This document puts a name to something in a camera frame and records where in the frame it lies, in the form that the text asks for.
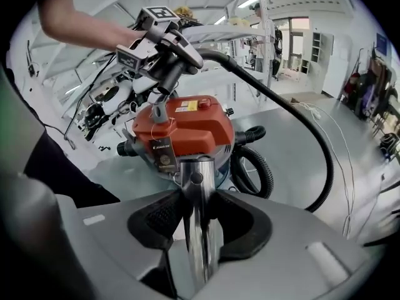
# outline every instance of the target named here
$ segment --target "hang tag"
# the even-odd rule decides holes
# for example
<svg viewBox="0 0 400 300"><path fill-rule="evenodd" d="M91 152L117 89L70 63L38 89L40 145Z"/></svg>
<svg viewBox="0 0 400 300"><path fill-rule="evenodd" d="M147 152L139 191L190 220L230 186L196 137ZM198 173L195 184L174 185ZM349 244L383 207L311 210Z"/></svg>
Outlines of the hang tag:
<svg viewBox="0 0 400 300"><path fill-rule="evenodd" d="M170 137L162 137L149 141L155 164L161 173L178 172L178 164Z"/></svg>

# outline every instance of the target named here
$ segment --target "ceiling light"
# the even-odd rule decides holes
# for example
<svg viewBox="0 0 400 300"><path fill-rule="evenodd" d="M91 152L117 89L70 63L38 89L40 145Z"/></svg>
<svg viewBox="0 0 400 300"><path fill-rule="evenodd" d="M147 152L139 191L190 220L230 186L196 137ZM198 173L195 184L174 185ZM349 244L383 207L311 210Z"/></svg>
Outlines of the ceiling light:
<svg viewBox="0 0 400 300"><path fill-rule="evenodd" d="M250 6L250 4L257 2L258 0L247 0L246 2L242 3L238 8L245 8Z"/></svg>
<svg viewBox="0 0 400 300"><path fill-rule="evenodd" d="M65 92L65 94L69 94L69 93L73 92L75 89L79 88L80 86L81 86L81 85L78 85L78 86L76 86L76 87L74 87L74 88L68 90L67 92Z"/></svg>
<svg viewBox="0 0 400 300"><path fill-rule="evenodd" d="M220 24L221 22L223 22L225 20L225 16L223 16L220 20L218 20L217 22L215 22L214 24Z"/></svg>

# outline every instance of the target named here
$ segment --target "chrome pipe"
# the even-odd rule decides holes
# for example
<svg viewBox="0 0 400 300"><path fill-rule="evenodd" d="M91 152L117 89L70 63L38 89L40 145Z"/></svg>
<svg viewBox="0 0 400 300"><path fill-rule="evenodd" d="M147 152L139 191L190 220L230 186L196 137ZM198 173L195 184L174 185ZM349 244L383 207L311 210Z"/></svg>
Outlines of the chrome pipe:
<svg viewBox="0 0 400 300"><path fill-rule="evenodd" d="M217 222L210 221L207 210L215 192L214 159L200 157L181 161L181 189L190 210L184 219L186 245L196 291L218 268Z"/></svg>

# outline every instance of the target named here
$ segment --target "yellow label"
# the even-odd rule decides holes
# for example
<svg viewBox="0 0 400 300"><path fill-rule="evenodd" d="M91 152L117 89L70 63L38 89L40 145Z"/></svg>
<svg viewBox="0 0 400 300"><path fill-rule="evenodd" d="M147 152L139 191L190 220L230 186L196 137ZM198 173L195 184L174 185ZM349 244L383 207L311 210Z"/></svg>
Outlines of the yellow label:
<svg viewBox="0 0 400 300"><path fill-rule="evenodd" d="M198 109L198 101L197 100L188 101L188 104L187 104L188 111L197 111L197 109Z"/></svg>

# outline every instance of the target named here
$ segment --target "blue sign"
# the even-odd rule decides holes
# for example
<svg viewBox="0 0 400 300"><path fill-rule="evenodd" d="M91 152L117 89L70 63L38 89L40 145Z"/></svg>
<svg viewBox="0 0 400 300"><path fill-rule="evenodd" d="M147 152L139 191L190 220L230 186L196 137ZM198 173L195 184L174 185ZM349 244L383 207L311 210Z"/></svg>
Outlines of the blue sign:
<svg viewBox="0 0 400 300"><path fill-rule="evenodd" d="M381 36L379 33L376 34L376 50L379 51L384 56L388 50L388 40L386 37Z"/></svg>

